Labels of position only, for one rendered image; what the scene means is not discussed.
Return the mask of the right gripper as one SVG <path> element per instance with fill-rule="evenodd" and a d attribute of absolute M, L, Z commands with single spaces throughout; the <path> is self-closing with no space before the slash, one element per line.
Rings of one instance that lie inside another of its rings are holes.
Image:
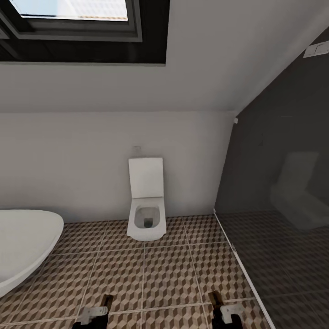
<path fill-rule="evenodd" d="M 215 318 L 211 320 L 213 329 L 243 329 L 239 315 L 232 315 L 230 324 L 225 324 L 222 318 L 218 318 L 215 310 L 213 310 L 213 315 L 215 315 Z"/>

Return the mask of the mousetrap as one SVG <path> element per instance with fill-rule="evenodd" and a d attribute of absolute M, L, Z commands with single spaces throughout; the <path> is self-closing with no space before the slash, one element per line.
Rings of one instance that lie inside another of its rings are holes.
<path fill-rule="evenodd" d="M 219 294 L 218 290 L 215 290 L 215 291 L 212 291 L 212 292 L 208 293 L 208 296 L 210 298 L 213 309 L 215 310 L 218 318 L 221 318 L 223 315 L 220 311 L 220 307 L 224 306 L 221 295 Z"/>
<path fill-rule="evenodd" d="M 108 317 L 111 306 L 112 306 L 112 302 L 114 299 L 114 295 L 109 295 L 109 294 L 104 294 L 102 302 L 101 302 L 101 306 L 106 306 L 108 308 L 108 313 L 106 315 L 103 316 L 97 316 L 95 317 L 95 321 L 96 320 L 102 320 L 102 322 L 105 321 L 105 319 Z"/>

